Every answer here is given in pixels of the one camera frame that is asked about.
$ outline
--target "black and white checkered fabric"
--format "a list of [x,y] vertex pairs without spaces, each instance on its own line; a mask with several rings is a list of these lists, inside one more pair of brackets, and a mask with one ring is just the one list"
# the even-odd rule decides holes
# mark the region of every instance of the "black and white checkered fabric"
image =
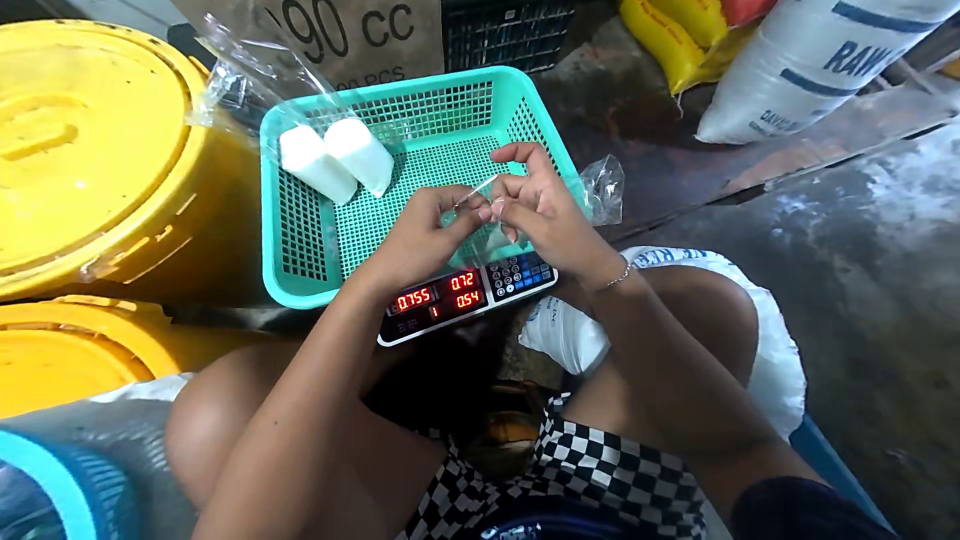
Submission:
[[561,413],[569,396],[547,404],[529,470],[522,477],[487,482],[448,442],[449,454],[416,515],[396,539],[452,538],[471,531],[501,504],[541,496],[569,497],[615,512],[639,528],[640,538],[703,539],[705,497],[681,460],[567,422]]

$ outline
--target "wrist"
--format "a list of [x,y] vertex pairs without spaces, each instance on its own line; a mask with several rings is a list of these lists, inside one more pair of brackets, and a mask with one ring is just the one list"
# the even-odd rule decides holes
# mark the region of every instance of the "wrist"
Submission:
[[617,253],[614,248],[609,248],[599,257],[591,258],[591,261],[593,263],[589,269],[576,275],[577,282],[590,294],[622,278],[629,267],[627,259]]
[[369,258],[357,266],[341,288],[350,289],[369,297],[373,302],[384,305],[389,304],[400,291],[390,276],[379,272],[374,261]]

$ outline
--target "knee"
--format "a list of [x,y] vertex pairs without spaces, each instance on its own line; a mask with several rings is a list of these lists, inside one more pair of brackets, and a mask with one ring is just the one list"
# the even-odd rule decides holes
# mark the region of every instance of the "knee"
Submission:
[[230,352],[177,396],[166,426],[167,460],[196,506],[212,493],[230,451],[296,350],[270,343]]
[[703,268],[662,266],[642,272],[684,328],[746,384],[758,340],[750,294],[726,276]]

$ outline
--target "yellow bucket lid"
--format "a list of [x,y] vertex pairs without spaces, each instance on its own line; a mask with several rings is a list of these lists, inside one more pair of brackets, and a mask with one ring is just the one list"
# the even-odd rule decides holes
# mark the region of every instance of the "yellow bucket lid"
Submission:
[[203,78],[158,39],[64,20],[0,27],[0,73],[2,281],[91,247],[144,205],[198,131],[183,118]]
[[152,380],[159,306],[89,296],[0,306],[0,418]]

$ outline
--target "scale keypad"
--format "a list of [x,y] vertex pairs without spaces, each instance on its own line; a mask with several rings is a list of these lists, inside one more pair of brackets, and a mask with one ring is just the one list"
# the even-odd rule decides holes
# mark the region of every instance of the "scale keypad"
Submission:
[[487,265],[493,301],[502,302],[544,282],[553,281],[553,268],[536,253],[504,258]]

